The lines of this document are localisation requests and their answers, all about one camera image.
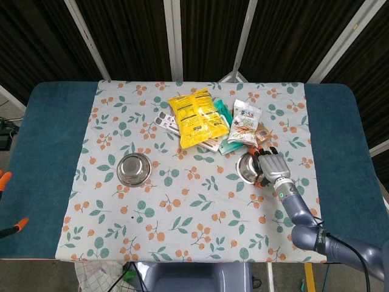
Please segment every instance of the white snack bag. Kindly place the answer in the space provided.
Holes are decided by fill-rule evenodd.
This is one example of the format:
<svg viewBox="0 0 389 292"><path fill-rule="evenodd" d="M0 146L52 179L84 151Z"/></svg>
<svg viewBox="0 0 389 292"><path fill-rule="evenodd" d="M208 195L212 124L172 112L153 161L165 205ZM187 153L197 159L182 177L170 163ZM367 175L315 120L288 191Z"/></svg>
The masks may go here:
<svg viewBox="0 0 389 292"><path fill-rule="evenodd" d="M233 104L233 120L228 143L240 142L258 146L255 131L261 119L261 110L236 99Z"/></svg>

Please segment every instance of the yellow snack bag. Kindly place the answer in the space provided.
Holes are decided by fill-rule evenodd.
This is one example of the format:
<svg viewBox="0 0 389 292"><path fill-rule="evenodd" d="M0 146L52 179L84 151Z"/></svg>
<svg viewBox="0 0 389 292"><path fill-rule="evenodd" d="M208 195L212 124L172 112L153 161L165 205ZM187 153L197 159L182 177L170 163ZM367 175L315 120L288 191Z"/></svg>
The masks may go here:
<svg viewBox="0 0 389 292"><path fill-rule="evenodd" d="M181 148L189 148L229 132L213 105L208 88L189 96L174 97L168 102L176 115Z"/></svg>

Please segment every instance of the floral tablecloth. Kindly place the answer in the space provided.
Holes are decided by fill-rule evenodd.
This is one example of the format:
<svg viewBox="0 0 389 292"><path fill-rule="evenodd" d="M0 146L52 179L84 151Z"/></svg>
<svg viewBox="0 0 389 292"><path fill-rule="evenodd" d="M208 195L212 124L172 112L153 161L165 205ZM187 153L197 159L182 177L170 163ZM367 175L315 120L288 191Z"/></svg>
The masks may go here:
<svg viewBox="0 0 389 292"><path fill-rule="evenodd" d="M304 86L301 83L101 81L75 171L56 258L147 262L320 262L297 249L293 224L271 187L256 189L236 174L247 150L222 156L183 150L157 127L167 100L208 87L232 108L261 108L272 132L267 146L284 155L311 212L320 216ZM153 165L146 185L128 188L115 170L128 153Z"/></svg>

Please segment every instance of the blue fabric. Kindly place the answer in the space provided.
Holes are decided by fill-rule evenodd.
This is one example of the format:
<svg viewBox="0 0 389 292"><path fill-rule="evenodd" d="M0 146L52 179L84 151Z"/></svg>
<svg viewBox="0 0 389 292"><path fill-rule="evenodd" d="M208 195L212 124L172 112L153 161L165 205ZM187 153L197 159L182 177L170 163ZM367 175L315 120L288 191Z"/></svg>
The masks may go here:
<svg viewBox="0 0 389 292"><path fill-rule="evenodd" d="M305 84L305 96L324 227L381 248L389 220L354 94L342 84Z"/></svg>
<svg viewBox="0 0 389 292"><path fill-rule="evenodd" d="M30 221L0 240L0 258L55 257L96 88L97 82L48 82L31 93L0 201L0 229Z"/></svg>
<svg viewBox="0 0 389 292"><path fill-rule="evenodd" d="M0 240L0 258L53 259L88 124L96 82L50 82L32 92L0 201L0 228L29 217ZM325 228L382 246L388 218L356 101L345 85L305 85Z"/></svg>

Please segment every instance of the teal package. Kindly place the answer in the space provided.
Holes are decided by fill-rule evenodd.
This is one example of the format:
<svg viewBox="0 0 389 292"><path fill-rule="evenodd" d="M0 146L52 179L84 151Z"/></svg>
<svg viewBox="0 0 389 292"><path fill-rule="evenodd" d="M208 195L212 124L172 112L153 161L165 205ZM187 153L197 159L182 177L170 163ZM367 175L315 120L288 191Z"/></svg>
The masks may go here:
<svg viewBox="0 0 389 292"><path fill-rule="evenodd" d="M232 123L233 117L232 117L232 114L229 111L229 109L225 106L225 104L223 104L223 101L222 100L218 100L217 102L215 102L215 107L218 110L218 113L225 117L225 119L229 123L229 126L231 127L231 123ZM239 143L239 142L228 143L227 139L228 139L228 137L226 137L221 142L220 147L219 147L219 152L222 155L226 155L226 154L228 154L228 153L230 153L232 151L235 151L235 150L237 150L237 149L239 149L239 148L241 148L243 146L243 144Z"/></svg>

